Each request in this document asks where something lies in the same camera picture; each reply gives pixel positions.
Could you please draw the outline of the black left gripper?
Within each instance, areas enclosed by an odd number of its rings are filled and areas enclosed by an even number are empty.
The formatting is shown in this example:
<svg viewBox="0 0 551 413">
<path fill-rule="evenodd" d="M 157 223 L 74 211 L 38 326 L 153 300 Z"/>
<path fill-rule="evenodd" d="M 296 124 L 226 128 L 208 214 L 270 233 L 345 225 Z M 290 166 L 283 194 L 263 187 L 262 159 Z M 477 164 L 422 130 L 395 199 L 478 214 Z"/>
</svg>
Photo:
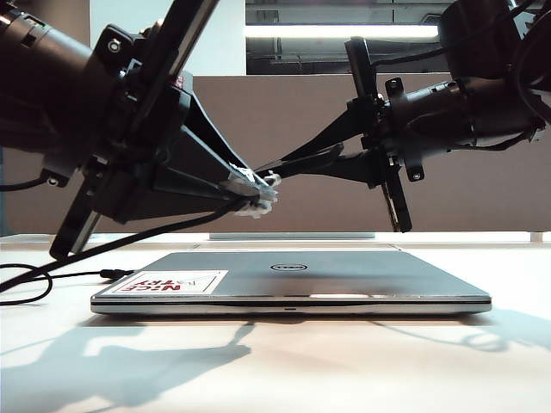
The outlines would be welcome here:
<svg viewBox="0 0 551 413">
<path fill-rule="evenodd" d="M 61 182 L 84 175 L 53 257 L 78 253 L 102 216 L 125 224 L 222 207 L 254 219 L 272 210 L 278 175 L 255 173 L 177 76 L 214 6 L 175 1 L 140 34 L 106 27 L 94 48 L 44 33 L 55 79 L 45 110 L 59 139 L 45 172 Z"/>
</svg>

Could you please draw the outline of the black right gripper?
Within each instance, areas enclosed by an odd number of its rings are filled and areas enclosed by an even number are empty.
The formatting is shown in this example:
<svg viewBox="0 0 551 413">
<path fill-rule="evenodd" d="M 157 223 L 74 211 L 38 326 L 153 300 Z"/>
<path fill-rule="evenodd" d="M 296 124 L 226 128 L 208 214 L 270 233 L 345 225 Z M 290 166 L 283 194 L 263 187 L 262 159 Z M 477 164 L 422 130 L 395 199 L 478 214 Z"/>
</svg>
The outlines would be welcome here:
<svg viewBox="0 0 551 413">
<path fill-rule="evenodd" d="M 454 84 L 440 83 L 407 94 L 402 80 L 395 77 L 385 83 L 387 97 L 382 98 L 366 40 L 353 37 L 345 42 L 345 49 L 357 98 L 317 136 L 270 170 L 281 178 L 321 175 L 380 187 L 392 228 L 408 232 L 412 220 L 399 171 L 404 168 L 411 182 L 423 180 L 423 160 L 448 151 L 460 139 L 458 133 L 452 133 L 454 126 L 461 133 L 467 130 L 461 90 Z M 338 151 L 322 151 L 308 156 L 358 134 L 362 135 L 361 152 L 341 155 Z"/>
</svg>

